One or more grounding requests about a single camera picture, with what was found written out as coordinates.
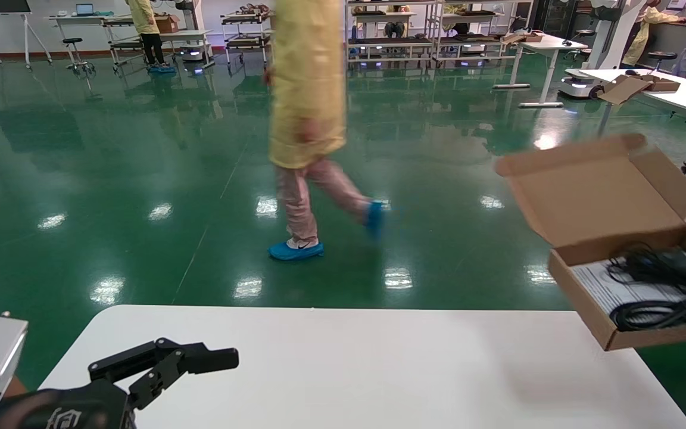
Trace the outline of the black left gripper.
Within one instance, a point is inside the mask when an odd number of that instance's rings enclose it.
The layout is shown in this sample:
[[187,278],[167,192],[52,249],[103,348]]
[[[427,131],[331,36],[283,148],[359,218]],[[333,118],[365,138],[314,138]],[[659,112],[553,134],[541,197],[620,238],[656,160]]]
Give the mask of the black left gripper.
[[[0,402],[0,428],[136,428],[133,408],[144,409],[186,373],[235,369],[239,351],[159,338],[100,359],[88,367],[91,383],[42,389]],[[141,373],[129,395],[112,383]]]

